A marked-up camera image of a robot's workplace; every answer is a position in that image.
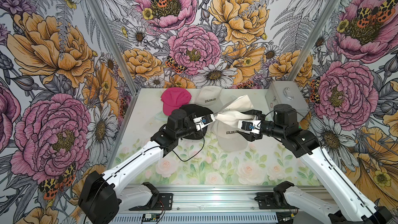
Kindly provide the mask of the black cap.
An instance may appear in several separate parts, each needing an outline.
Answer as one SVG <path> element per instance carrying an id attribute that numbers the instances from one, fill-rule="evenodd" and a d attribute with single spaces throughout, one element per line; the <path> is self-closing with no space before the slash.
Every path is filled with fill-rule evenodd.
<path id="1" fill-rule="evenodd" d="M 194 114 L 196 116 L 196 118 L 198 117 L 202 117 L 205 115 L 210 115 L 213 114 L 214 112 L 212 110 L 210 110 L 207 107 L 202 107 L 196 104 L 186 104 L 180 107 L 181 110 L 184 110 L 188 116 Z M 185 139 L 187 140 L 201 140 L 203 138 L 203 136 L 206 134 L 207 132 L 207 127 L 203 128 L 202 131 L 197 131 L 194 134 L 191 134 L 187 137 L 185 137 Z"/>

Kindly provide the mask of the pink cap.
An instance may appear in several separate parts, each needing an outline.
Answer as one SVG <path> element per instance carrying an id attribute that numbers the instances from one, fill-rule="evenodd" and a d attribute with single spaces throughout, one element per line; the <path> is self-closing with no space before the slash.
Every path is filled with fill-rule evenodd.
<path id="1" fill-rule="evenodd" d="M 190 92 L 184 88 L 174 87 L 166 89 L 161 95 L 163 113 L 167 116 L 171 115 L 172 111 L 188 104 L 191 98 Z"/>

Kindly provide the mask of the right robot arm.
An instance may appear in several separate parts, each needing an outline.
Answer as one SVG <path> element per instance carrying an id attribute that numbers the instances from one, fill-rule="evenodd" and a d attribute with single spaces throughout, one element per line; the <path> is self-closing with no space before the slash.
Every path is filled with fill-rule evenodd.
<path id="1" fill-rule="evenodd" d="M 327 203 L 284 181 L 274 187 L 275 205 L 295 207 L 324 224 L 394 223 L 386 207 L 377 206 L 348 179 L 322 147 L 317 135 L 300 128 L 298 111 L 288 104 L 278 104 L 270 113 L 273 119 L 268 121 L 261 111 L 247 111 L 246 115 L 251 117 L 238 121 L 238 133 L 249 142 L 264 135 L 276 139 L 314 173 L 334 200 L 333 204 Z"/>

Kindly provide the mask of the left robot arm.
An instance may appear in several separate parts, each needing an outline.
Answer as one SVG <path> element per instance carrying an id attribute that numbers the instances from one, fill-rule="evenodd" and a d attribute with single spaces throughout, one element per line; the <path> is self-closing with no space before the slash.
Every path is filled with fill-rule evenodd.
<path id="1" fill-rule="evenodd" d="M 174 110 L 167 123 L 129 159 L 103 173 L 90 173 L 78 200 L 85 220 L 93 224 L 108 224 L 120 211 L 155 208 L 160 200 L 154 185 L 145 182 L 129 188 L 129 183 L 172 152 L 180 139 L 194 134 L 203 135 L 204 128 L 214 121 L 213 114 L 198 117 L 196 114 L 188 115 L 182 109 Z"/>

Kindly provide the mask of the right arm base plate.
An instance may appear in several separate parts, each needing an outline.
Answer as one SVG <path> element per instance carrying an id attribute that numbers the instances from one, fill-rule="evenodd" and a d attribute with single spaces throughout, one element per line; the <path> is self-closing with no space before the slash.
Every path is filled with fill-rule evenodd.
<path id="1" fill-rule="evenodd" d="M 293 209 L 285 197 L 278 192 L 259 192 L 254 200 L 259 209 Z"/>

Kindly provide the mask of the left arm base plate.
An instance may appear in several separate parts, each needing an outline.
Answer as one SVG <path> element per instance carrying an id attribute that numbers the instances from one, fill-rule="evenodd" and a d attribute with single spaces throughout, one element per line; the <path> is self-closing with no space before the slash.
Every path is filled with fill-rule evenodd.
<path id="1" fill-rule="evenodd" d="M 173 206 L 174 194 L 160 193 L 157 197 L 152 197 L 148 204 L 130 208 L 129 211 L 170 211 Z"/>

